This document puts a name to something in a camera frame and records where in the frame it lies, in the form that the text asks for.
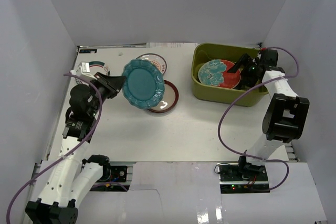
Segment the red teal flower plate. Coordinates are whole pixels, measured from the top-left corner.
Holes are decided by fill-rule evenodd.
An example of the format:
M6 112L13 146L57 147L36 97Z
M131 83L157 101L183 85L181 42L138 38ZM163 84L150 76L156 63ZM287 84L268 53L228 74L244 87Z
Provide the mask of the red teal flower plate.
M241 80L240 70L228 73L235 64L228 60L211 60L203 64L198 71L198 79L201 84L227 89L235 88Z

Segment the teal scalloped plate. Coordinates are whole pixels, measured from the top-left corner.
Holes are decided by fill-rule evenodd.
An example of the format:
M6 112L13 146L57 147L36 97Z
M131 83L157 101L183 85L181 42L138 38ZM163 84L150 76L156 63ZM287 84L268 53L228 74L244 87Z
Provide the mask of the teal scalloped plate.
M150 109L159 104L165 92L164 79L158 68L147 60L133 59L124 66L122 92L138 109Z

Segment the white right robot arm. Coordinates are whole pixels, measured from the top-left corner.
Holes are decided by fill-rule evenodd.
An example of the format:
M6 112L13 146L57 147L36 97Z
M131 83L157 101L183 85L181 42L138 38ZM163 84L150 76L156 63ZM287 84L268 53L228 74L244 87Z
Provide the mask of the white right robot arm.
M247 182L263 173L265 161L281 146L302 135L310 102L296 94L285 71L277 65L278 50L263 49L253 59L243 54L228 72L240 71L241 85L253 87L261 82L268 90L270 104L262 121L262 135L238 160L237 175Z

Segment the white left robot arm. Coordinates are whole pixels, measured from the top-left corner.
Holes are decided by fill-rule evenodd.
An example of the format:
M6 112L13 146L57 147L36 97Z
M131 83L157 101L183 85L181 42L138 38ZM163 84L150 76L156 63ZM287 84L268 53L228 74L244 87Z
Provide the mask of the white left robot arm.
M125 76L79 77L81 84L70 91L58 159L40 174L50 176L36 200L29 201L25 213L32 223L75 223L78 208L97 182L109 182L110 160L104 155L84 158L98 125L105 100L118 95Z

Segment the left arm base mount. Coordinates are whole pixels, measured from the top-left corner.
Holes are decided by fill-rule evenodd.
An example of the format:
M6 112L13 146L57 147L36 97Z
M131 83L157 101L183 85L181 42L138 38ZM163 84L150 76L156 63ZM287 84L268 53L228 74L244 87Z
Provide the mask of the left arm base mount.
M128 181L127 176L127 166L110 166L109 175L98 180L91 188L91 191L126 192L130 187L130 181Z

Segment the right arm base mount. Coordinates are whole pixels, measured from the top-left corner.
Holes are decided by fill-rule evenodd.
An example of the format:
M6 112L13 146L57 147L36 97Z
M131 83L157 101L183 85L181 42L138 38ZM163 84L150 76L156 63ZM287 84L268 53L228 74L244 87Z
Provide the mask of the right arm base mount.
M242 172L235 163L218 163L214 173L219 176L221 194L269 193L269 181L265 166L259 173Z

